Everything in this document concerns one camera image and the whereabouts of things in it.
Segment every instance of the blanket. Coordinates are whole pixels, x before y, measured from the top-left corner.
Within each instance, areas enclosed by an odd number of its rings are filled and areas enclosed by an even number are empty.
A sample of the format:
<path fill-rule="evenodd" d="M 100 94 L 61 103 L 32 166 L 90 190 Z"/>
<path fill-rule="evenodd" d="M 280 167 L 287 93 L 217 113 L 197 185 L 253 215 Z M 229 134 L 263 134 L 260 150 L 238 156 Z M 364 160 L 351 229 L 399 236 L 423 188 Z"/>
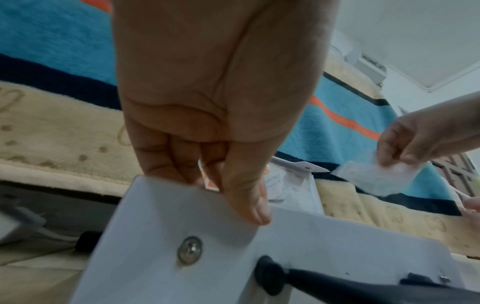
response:
<path fill-rule="evenodd" d="M 141 170 L 125 130 L 110 16 L 78 0 L 0 3 L 0 179 L 122 196 Z M 396 118 L 365 75 L 335 56 L 278 157 L 329 170 L 375 149 Z M 476 232 L 431 165 L 375 197 L 315 174 L 328 216 L 436 239 L 479 256 Z"/>

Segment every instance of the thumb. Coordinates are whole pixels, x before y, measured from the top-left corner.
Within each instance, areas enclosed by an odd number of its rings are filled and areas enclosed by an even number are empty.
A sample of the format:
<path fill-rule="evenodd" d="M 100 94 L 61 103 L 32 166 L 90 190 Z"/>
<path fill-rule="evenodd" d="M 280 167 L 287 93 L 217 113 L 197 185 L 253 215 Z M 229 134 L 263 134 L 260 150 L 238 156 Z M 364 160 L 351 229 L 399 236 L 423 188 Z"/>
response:
<path fill-rule="evenodd" d="M 223 167 L 223 194 L 240 216 L 257 225 L 272 221 L 264 171 L 275 150 L 269 142 L 233 142 Z"/>
<path fill-rule="evenodd" d="M 437 144 L 438 141 L 435 136 L 418 133 L 404 148 L 400 155 L 400 161 L 408 165 L 416 165 L 428 161 Z"/>

